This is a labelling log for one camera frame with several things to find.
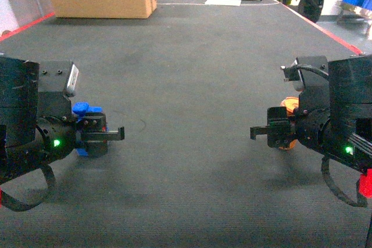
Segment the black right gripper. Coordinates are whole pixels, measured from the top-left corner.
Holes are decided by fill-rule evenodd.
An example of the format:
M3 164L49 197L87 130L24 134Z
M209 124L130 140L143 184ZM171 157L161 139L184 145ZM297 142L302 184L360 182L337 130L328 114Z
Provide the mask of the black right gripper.
M284 80L299 92L290 113L287 105L267 109L267 126L250 127L250 139L267 135L271 148L288 149L293 141L320 154L331 153L328 61L325 56L300 56L282 66Z

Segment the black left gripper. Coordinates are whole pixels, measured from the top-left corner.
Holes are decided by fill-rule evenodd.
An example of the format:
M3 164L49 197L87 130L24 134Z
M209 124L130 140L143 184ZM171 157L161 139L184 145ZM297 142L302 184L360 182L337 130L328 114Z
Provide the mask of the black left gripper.
M47 164L76 151L75 104L79 70L71 60L42 62L38 80L37 139L42 142L38 159ZM82 132L82 141L122 141L125 128L117 131Z

